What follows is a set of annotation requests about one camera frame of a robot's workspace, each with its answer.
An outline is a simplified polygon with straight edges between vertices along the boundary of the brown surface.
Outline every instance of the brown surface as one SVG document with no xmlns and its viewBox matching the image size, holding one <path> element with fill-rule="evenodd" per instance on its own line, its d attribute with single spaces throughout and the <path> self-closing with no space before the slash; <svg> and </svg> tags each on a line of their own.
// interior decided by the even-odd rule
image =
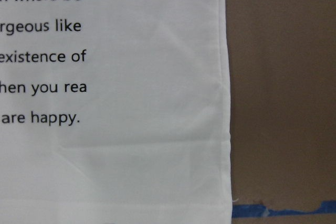
<svg viewBox="0 0 336 224">
<path fill-rule="evenodd" d="M 336 0 L 226 1 L 236 204 L 336 200 Z"/>
<path fill-rule="evenodd" d="M 306 215 L 233 219 L 232 224 L 335 224 L 336 215 Z"/>
</svg>

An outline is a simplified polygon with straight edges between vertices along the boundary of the blue painter's tape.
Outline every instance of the blue painter's tape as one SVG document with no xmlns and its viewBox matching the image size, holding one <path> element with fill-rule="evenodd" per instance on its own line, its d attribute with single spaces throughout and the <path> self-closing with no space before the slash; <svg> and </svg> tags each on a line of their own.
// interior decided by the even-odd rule
<svg viewBox="0 0 336 224">
<path fill-rule="evenodd" d="M 319 209 L 312 212 L 296 211 L 296 210 L 281 210 L 274 211 L 268 209 L 264 205 L 234 205 L 232 218 L 247 218 L 247 217 L 274 217 L 287 215 L 317 215 L 317 214 L 336 214 L 336 200 L 323 201 Z"/>
</svg>

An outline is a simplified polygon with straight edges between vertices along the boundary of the white fabric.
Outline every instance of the white fabric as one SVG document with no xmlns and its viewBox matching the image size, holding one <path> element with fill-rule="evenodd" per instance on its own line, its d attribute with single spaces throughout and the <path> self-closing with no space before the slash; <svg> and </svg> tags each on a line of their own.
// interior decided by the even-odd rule
<svg viewBox="0 0 336 224">
<path fill-rule="evenodd" d="M 2 0 L 0 12 L 50 28 L 3 30 L 0 54 L 67 56 L 0 63 L 2 84 L 26 86 L 0 93 L 1 115 L 26 118 L 0 123 L 1 223 L 231 222 L 225 0 Z M 56 18 L 81 31 L 56 32 Z M 32 96 L 43 83 L 58 92 Z M 76 119 L 31 123 L 32 111 Z"/>
</svg>

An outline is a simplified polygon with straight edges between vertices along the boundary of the white cloth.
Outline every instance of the white cloth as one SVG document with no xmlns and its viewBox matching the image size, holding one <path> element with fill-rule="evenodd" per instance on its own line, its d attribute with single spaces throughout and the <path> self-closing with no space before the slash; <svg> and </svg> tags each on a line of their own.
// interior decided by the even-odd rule
<svg viewBox="0 0 336 224">
<path fill-rule="evenodd" d="M 0 123 L 1 223 L 231 222 L 225 0 L 2 0 L 0 12 L 4 59 L 66 55 L 0 63 L 0 114 L 25 116 Z M 80 31 L 56 31 L 55 19 Z M 58 92 L 33 96 L 43 83 Z M 32 112 L 67 122 L 32 123 Z"/>
</svg>

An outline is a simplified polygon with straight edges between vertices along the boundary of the brown background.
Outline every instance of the brown background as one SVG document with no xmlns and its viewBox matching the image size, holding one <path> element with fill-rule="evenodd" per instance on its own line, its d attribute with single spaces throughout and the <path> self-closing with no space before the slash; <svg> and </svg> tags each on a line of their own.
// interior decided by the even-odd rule
<svg viewBox="0 0 336 224">
<path fill-rule="evenodd" d="M 336 0 L 226 6 L 235 204 L 336 200 Z"/>
</svg>

